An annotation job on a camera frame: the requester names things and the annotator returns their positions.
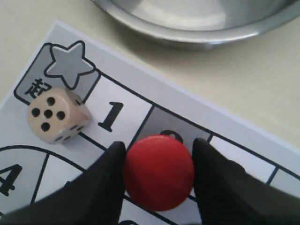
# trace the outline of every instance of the bowl rim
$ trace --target bowl rim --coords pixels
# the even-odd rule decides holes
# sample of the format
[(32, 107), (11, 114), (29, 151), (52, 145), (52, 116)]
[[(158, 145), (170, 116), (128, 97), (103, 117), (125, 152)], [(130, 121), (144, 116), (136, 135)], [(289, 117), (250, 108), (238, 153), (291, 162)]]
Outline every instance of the bowl rim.
[(300, 15), (300, 0), (297, 0), (278, 13), (248, 25), (223, 30), (189, 31), (168, 28), (142, 20), (109, 0), (93, 1), (114, 19), (139, 33), (165, 41), (191, 44), (217, 45), (246, 39), (273, 30)]

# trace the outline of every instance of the red token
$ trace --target red token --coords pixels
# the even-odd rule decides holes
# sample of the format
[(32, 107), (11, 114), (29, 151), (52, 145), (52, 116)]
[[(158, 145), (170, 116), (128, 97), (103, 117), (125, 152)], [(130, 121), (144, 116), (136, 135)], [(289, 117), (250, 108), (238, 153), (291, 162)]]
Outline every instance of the red token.
[(129, 196), (141, 207), (170, 210), (189, 195), (194, 164), (187, 148), (166, 135), (139, 140), (127, 153), (123, 176)]

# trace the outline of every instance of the black dot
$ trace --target black dot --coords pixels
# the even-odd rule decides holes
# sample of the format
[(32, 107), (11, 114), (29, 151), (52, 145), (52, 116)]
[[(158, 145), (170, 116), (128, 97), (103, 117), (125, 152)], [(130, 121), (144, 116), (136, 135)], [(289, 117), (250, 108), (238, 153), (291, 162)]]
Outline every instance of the black dot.
[(55, 99), (54, 99), (53, 97), (47, 98), (47, 104), (48, 104), (49, 106), (54, 105), (54, 103), (55, 103)]
[(44, 131), (44, 132), (48, 131), (48, 130), (50, 129), (50, 124), (49, 124), (49, 123), (43, 123), (43, 124), (41, 125), (41, 129), (42, 129), (42, 131)]
[(75, 102), (77, 103), (77, 105), (81, 105), (81, 103), (77, 99), (75, 99)]
[(53, 115), (53, 112), (49, 109), (45, 110), (44, 112), (44, 116), (48, 119), (48, 118), (51, 118)]
[(67, 139), (69, 139), (71, 136), (68, 136), (68, 137), (66, 137), (65, 139), (64, 139), (64, 141), (66, 141)]
[(77, 129), (77, 131), (78, 131), (78, 130), (81, 130), (82, 128), (84, 128), (84, 126), (79, 127), (79, 128)]
[(59, 120), (63, 120), (65, 118), (65, 113), (63, 111), (59, 111), (57, 114), (56, 114), (56, 117), (59, 119)]
[(63, 138), (63, 136), (59, 136), (59, 137), (56, 138), (54, 141), (57, 142), (57, 141), (59, 141), (61, 138)]
[(33, 117), (38, 117), (40, 114), (40, 110), (38, 108), (34, 108), (33, 110), (31, 110), (31, 114)]
[(70, 130), (74, 130), (78, 125), (72, 126)]

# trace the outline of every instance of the star symbol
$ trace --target star symbol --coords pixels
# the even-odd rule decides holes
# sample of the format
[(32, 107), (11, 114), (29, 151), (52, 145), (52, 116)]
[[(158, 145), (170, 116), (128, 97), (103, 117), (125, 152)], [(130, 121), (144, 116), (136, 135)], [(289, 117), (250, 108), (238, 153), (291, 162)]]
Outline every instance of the star symbol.
[(95, 65), (85, 58), (85, 44), (77, 41), (69, 47), (53, 44), (50, 49), (52, 63), (45, 69), (49, 78), (60, 78), (68, 89), (74, 90), (82, 75), (95, 71)]

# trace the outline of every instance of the chinese character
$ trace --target chinese character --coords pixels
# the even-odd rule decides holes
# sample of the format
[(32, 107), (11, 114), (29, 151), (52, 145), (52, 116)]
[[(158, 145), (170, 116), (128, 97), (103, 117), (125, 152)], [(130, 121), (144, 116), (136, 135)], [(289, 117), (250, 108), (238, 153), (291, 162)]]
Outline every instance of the chinese character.
[(31, 87), (25, 92), (25, 95), (30, 94), (31, 97), (36, 98), (44, 91), (50, 90), (51, 85), (42, 81), (42, 78), (35, 79), (35, 82), (31, 84)]

